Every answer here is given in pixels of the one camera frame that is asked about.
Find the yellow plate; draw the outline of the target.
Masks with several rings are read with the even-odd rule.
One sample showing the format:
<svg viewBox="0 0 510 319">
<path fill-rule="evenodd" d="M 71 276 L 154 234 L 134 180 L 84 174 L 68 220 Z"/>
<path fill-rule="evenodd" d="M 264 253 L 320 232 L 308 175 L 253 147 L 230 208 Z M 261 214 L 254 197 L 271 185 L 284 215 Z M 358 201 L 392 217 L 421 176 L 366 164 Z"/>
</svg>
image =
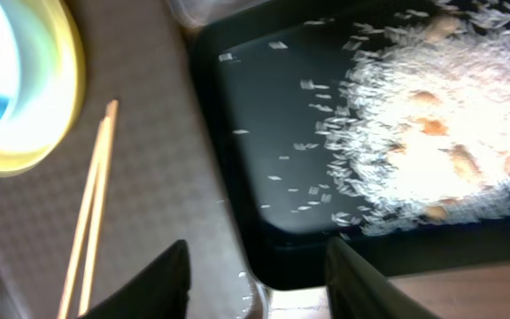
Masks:
<svg viewBox="0 0 510 319">
<path fill-rule="evenodd" d="M 12 24 L 21 66 L 14 111 L 0 124 L 0 177 L 6 177 L 36 166 L 73 126 L 85 90 L 85 61 L 64 1 L 0 4 Z"/>
</svg>

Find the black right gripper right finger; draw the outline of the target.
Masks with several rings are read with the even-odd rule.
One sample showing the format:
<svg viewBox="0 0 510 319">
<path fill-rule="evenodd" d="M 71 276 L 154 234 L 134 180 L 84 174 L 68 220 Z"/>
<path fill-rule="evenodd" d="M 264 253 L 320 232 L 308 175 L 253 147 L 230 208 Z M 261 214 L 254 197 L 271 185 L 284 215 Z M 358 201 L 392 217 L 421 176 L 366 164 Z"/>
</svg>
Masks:
<svg viewBox="0 0 510 319">
<path fill-rule="evenodd" d="M 437 319 L 338 237 L 328 241 L 324 270 L 333 319 Z"/>
</svg>

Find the wooden chopstick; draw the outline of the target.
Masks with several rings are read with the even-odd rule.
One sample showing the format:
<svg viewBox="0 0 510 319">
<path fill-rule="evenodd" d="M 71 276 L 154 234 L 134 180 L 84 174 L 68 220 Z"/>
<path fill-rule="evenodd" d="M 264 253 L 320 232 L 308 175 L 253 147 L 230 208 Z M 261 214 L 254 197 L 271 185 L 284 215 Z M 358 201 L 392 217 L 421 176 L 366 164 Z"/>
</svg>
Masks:
<svg viewBox="0 0 510 319">
<path fill-rule="evenodd" d="M 70 309 L 71 300 L 73 297 L 73 288 L 75 279 L 78 272 L 79 261 L 81 257 L 81 249 L 82 244 L 85 238 L 85 232 L 87 228 L 87 223 L 89 219 L 90 207 L 93 199 L 93 192 L 97 179 L 97 168 L 100 157 L 100 148 L 103 140 L 103 135 L 106 128 L 109 125 L 109 120 L 107 118 L 103 119 L 97 131 L 97 137 L 94 144 L 94 149 L 92 152 L 92 157 L 89 165 L 89 171 L 86 178 L 86 183 L 81 199 L 81 206 L 78 213 L 78 220 L 76 223 L 76 228 L 73 237 L 72 250 L 70 253 L 70 258 L 68 262 L 68 267 L 66 271 L 66 279 L 63 286 L 63 291 L 61 295 L 61 300 L 59 303 L 57 319 L 66 319 L 68 317 L 68 312 Z"/>
<path fill-rule="evenodd" d="M 109 171 L 111 167 L 112 143 L 115 133 L 118 109 L 118 99 L 113 99 L 108 103 L 105 111 L 105 118 L 103 123 L 104 127 L 100 134 L 101 142 L 97 162 L 97 179 L 92 198 L 93 203 L 91 206 L 91 223 L 89 225 L 89 239 L 87 243 L 87 253 L 84 264 L 83 280 L 81 285 L 81 300 L 78 309 L 78 316 L 85 315 L 89 311 L 101 221 L 104 213 Z"/>
</svg>

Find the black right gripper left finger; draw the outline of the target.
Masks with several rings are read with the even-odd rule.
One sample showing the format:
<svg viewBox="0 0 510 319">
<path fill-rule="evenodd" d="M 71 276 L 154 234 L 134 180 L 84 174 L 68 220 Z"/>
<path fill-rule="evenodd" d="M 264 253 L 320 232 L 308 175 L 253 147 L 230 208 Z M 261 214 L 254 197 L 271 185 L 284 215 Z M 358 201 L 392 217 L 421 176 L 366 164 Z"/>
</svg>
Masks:
<svg viewBox="0 0 510 319">
<path fill-rule="evenodd" d="M 191 287 L 189 247 L 180 239 L 82 319 L 185 319 Z"/>
</svg>

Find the rice and food scraps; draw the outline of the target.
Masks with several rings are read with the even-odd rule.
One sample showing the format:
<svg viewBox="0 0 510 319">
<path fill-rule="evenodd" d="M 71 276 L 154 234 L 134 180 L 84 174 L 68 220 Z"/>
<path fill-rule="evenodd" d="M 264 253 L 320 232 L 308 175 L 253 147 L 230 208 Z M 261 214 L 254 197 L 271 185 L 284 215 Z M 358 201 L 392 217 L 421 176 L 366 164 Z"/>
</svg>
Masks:
<svg viewBox="0 0 510 319">
<path fill-rule="evenodd" d="M 357 23 L 341 103 L 313 104 L 327 173 L 367 202 L 367 236 L 510 215 L 510 1 L 427 2 Z"/>
</svg>

